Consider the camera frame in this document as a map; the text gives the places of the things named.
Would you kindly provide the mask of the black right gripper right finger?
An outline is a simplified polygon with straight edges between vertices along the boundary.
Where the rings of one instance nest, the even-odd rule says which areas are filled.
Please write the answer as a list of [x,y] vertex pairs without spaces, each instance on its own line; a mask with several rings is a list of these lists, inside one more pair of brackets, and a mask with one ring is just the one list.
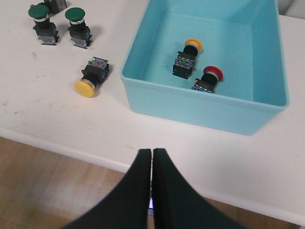
[[244,228],[200,196],[178,171],[165,149],[154,149],[152,166],[155,228]]

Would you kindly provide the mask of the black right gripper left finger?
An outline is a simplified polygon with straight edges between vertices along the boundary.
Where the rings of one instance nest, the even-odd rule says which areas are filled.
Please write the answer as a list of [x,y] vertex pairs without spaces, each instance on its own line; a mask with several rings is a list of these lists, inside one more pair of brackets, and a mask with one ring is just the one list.
[[131,167],[96,206],[64,229],[146,229],[151,182],[150,149],[140,149]]

